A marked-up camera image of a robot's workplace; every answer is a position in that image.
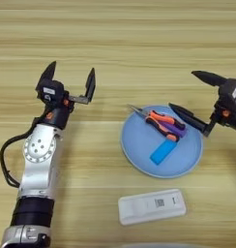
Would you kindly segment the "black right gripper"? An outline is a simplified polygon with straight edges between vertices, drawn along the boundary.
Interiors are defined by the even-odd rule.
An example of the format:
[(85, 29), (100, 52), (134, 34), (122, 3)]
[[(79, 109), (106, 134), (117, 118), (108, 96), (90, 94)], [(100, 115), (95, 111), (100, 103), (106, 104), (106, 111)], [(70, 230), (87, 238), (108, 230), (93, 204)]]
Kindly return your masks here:
[[(226, 78), (214, 73), (205, 71), (192, 71), (192, 74), (202, 80), (203, 82), (212, 86), (221, 86), (226, 83)], [(186, 123), (193, 126), (200, 132), (203, 132), (205, 137), (208, 137), (216, 124), (220, 124), (225, 127), (230, 127), (236, 130), (236, 107), (228, 106), (222, 100), (217, 100), (214, 105), (214, 111), (210, 116), (210, 123), (206, 124), (204, 121), (198, 119), (189, 110), (169, 104), (171, 109)]]

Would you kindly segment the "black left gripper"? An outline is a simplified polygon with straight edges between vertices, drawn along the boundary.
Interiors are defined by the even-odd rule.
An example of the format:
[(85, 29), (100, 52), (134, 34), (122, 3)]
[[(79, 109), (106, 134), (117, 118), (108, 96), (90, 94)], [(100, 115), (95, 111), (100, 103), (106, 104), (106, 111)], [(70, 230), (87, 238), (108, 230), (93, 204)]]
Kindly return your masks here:
[[(56, 68), (56, 62), (51, 62), (42, 73), (38, 84), (52, 83)], [(44, 103), (44, 112), (40, 117), (36, 117), (33, 125), (45, 124), (64, 130), (67, 126), (69, 116), (74, 111), (74, 104), (88, 105), (94, 96), (96, 89), (95, 69), (92, 68), (86, 84), (85, 95), (72, 96), (69, 91), (63, 91), (60, 94), (50, 94), (41, 92), (38, 98)]]

